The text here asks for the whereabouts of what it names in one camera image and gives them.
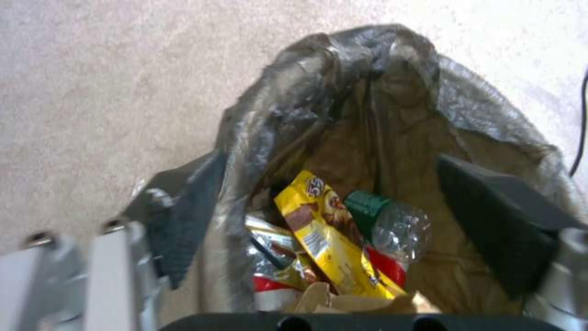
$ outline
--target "yellow snack wrapper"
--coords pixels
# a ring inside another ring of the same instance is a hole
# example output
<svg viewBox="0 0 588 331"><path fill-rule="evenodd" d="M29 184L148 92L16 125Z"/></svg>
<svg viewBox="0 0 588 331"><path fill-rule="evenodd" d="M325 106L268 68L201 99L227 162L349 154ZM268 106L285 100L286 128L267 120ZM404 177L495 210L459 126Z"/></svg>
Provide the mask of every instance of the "yellow snack wrapper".
<svg viewBox="0 0 588 331"><path fill-rule="evenodd" d="M349 212L336 193L310 171L301 171L274 201L300 245L339 294L385 299L405 294L384 274L378 278L371 267L362 266L362 249L332 226L350 220Z"/></svg>

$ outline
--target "cable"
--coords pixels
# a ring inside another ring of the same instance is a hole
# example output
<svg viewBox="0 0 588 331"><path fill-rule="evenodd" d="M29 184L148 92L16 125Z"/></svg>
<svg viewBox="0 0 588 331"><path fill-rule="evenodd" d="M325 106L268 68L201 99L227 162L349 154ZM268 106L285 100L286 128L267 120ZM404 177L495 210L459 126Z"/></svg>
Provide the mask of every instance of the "cable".
<svg viewBox="0 0 588 331"><path fill-rule="evenodd" d="M580 144L578 145L578 152L576 153L576 159L574 160L574 164L572 165L572 169L570 170L570 177L573 177L580 165L580 161L582 160L582 155L584 154L584 141L586 140L586 113L588 110L586 109L586 87L588 85L588 69L584 74L584 80L582 81L582 128L580 129Z"/></svg>

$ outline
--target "trash bag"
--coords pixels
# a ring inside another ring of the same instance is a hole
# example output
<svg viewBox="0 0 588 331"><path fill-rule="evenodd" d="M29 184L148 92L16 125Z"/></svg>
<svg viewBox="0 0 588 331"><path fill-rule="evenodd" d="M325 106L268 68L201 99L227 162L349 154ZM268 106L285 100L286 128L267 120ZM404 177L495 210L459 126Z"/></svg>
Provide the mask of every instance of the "trash bag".
<svg viewBox="0 0 588 331"><path fill-rule="evenodd" d="M407 288L445 313L518 313L444 202L435 160L445 153L524 179L586 220L560 151L495 88L400 25L308 36L282 51L227 109L216 148L222 186L196 259L197 309L254 310L251 198L302 169L342 197L369 190L424 210L432 244Z"/></svg>

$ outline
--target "brown cardboard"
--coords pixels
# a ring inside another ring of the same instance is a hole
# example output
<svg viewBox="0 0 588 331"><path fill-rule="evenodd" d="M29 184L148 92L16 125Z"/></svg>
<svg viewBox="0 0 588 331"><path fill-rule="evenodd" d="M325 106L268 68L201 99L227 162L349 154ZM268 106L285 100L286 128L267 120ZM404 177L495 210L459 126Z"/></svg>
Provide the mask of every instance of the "brown cardboard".
<svg viewBox="0 0 588 331"><path fill-rule="evenodd" d="M399 296L394 300L337 296L329 292L327 283L314 283L286 313L370 313L370 314L434 314L441 311L422 294Z"/></svg>

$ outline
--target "floor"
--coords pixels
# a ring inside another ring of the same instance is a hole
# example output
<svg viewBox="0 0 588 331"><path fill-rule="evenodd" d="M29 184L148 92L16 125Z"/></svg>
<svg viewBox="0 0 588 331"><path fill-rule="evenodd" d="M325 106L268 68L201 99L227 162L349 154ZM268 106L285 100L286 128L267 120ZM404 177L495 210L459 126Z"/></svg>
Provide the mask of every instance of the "floor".
<svg viewBox="0 0 588 331"><path fill-rule="evenodd" d="M398 22L477 71L573 162L588 2L0 2L0 254L37 229L87 250L158 170L211 149L222 111L315 32ZM576 180L588 183L588 160ZM192 311L167 293L164 323Z"/></svg>

